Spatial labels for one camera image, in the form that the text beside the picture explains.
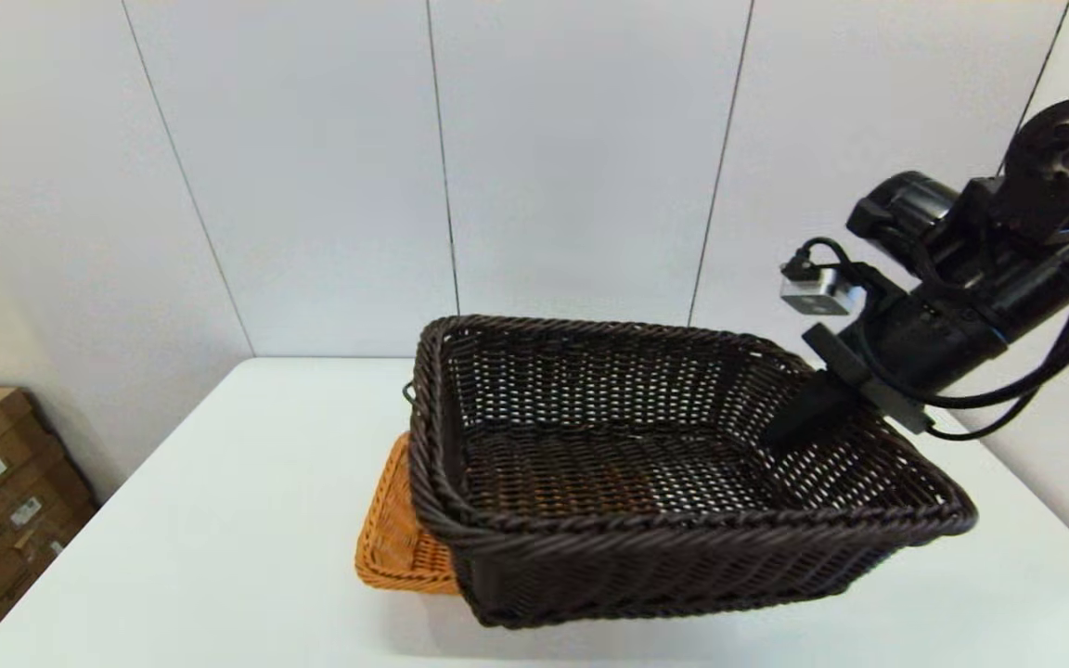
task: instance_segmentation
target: orange wicker basket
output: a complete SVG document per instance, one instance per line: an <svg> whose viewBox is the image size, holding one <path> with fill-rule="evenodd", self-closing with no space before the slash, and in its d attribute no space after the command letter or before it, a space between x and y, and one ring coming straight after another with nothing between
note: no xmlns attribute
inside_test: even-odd
<svg viewBox="0 0 1069 668"><path fill-rule="evenodd" d="M373 503L369 506L354 566L370 587L429 594L454 594L448 548L420 527L412 507L412 478L407 470L408 435L394 440Z"/></svg>

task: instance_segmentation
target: black cable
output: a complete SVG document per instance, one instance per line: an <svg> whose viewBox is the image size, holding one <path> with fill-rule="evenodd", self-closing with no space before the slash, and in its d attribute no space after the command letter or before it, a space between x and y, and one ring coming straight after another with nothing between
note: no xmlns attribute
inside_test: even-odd
<svg viewBox="0 0 1069 668"><path fill-rule="evenodd" d="M1038 368L1028 372L1027 375L1022 376L1021 379L1014 380L1012 384L1005 385L1004 388L991 390L991 392L983 392L981 394L973 394L971 398L943 398L939 394L924 392L923 390L913 388L913 386L905 384L904 380L895 376L889 369L885 368L885 364L877 358L876 352L869 342L869 325L871 320L872 319L865 320L862 317L861 337L858 337L862 358L865 359L865 363L867 364L869 371L872 371L874 375L880 377L880 379L885 382L885 384L889 385L890 388L899 390L899 392L907 394L908 398L915 399L915 401L928 405L952 407L954 409L967 409L967 407L982 407L1004 403L1010 399L1020 398L1023 394L1031 392L1031 390L1040 388L1044 382L1051 380L1052 377L1057 376L1058 373L1069 367L1068 340L1064 343L1064 346L1062 346L1056 355L1048 355L1047 359L1044 359Z"/></svg>
<svg viewBox="0 0 1069 668"><path fill-rule="evenodd" d="M814 239L807 239L805 244L799 246L799 253L809 253L815 246L826 246L828 249L832 249L836 259L839 259L840 264L848 267L852 266L852 259L848 257L848 253L843 250L843 246L840 246L840 243L832 239L831 236L815 236Z"/></svg>
<svg viewBox="0 0 1069 668"><path fill-rule="evenodd" d="M1062 330L1058 333L1058 338L1055 339L1055 342L1053 342L1053 345L1051 346L1051 352L1049 352L1048 356L1056 355L1057 352L1065 346L1067 341L1069 341L1069 316L1066 316L1066 324L1062 327ZM938 439L944 439L944 440L983 439L985 436L993 434L997 431L997 429L1001 429L1002 426L1005 426L1009 422L1012 422L1018 415L1022 414L1022 410L1025 410L1025 406L1031 405L1031 402L1034 401L1034 398L1038 397L1038 391L1041 389L1042 388L1038 388L1036 390L1031 390L1031 392L1022 394L1017 400L1017 402L1014 402L1013 405L1011 405L1009 409L1005 411L1005 415L1002 415L1000 418L993 421L992 424L989 424L988 426L976 429L975 432L966 432L963 434L949 434L947 432L940 432L939 429L934 429L933 425L926 428L926 432L931 436L938 437Z"/></svg>

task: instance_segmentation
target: tabletop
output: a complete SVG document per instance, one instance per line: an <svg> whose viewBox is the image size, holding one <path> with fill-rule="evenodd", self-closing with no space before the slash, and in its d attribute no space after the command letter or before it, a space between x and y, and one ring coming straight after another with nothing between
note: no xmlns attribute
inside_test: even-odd
<svg viewBox="0 0 1069 668"><path fill-rule="evenodd" d="M981 445L930 437L979 525L827 600L506 631L459 596L365 587L354 546L410 374L238 364L1 622L0 667L1069 665L1069 530Z"/></svg>

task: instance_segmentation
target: wicker basket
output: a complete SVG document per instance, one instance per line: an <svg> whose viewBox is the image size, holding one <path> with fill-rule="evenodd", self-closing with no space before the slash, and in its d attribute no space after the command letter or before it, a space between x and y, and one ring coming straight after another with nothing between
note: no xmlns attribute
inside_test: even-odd
<svg viewBox="0 0 1069 668"><path fill-rule="evenodd" d="M479 621L508 627L814 600L972 528L967 495L873 415L762 448L810 373L746 335L437 320L415 364L415 509Z"/></svg>
<svg viewBox="0 0 1069 668"><path fill-rule="evenodd" d="M390 450L357 539L357 576L381 589L454 594L456 579L448 548L415 519L406 451L407 435L403 434Z"/></svg>

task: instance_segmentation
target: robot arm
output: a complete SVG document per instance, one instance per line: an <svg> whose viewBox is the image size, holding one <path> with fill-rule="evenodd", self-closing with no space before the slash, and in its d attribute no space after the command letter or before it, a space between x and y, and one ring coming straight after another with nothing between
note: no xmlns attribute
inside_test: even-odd
<svg viewBox="0 0 1069 668"><path fill-rule="evenodd" d="M839 333L816 325L803 335L826 369L773 419L766 442L805 442L862 403L920 433L934 432L925 404L1017 399L1004 424L1069 363L1068 321L1043 367L1022 382L977 398L938 394L1069 306L1069 100L1017 133L1005 176L974 178L956 193L921 173L899 173L857 202L848 229L921 283L905 292L825 237L799 247L781 270L788 304L843 315L857 292L867 301ZM811 262L818 245L837 262Z"/></svg>

